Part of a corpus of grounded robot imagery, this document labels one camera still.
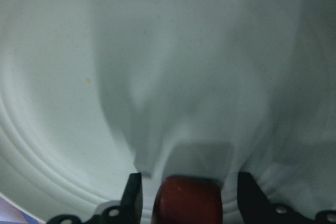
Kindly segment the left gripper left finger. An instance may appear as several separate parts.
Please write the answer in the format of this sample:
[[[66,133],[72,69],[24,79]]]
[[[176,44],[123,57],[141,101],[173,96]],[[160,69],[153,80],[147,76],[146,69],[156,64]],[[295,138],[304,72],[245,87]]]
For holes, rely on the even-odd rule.
[[[86,221],[78,216],[62,214],[52,217],[48,223],[140,223],[143,209],[142,174],[131,173],[121,200],[100,204]]]

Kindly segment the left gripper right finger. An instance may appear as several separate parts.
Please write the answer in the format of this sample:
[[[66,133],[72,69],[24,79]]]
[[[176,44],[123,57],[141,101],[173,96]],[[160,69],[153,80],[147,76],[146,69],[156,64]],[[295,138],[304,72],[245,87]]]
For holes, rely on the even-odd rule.
[[[310,219],[285,204],[271,203],[247,172],[238,173],[237,204],[244,223],[335,223],[334,210],[320,211]]]

